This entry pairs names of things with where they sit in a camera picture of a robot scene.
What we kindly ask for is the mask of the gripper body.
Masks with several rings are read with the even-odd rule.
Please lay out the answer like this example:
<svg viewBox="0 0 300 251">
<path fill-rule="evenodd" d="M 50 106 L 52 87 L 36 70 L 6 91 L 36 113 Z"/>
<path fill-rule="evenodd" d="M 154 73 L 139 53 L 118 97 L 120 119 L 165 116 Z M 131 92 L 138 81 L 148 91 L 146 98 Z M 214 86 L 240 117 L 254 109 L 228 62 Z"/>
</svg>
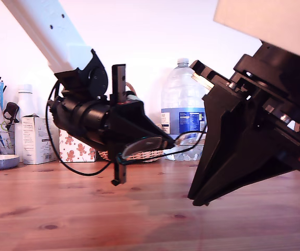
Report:
<svg viewBox="0 0 300 251">
<path fill-rule="evenodd" d="M 115 64 L 112 66 L 112 80 L 113 80 L 113 93 L 112 101 L 108 101 L 108 106 L 100 104 L 98 107 L 95 119 L 98 121 L 98 128 L 100 130 L 111 130 L 110 126 L 113 124 L 108 120 L 110 119 L 110 108 L 114 108 L 118 104 L 123 104 L 126 101 L 126 65 Z M 110 132 L 107 139 L 108 158 L 114 164 L 114 178 L 111 183 L 118 186 L 126 183 L 126 166 L 119 164 L 117 155 L 121 152 L 122 144 L 118 143 L 116 139 L 110 138 L 116 136 Z"/>
</svg>

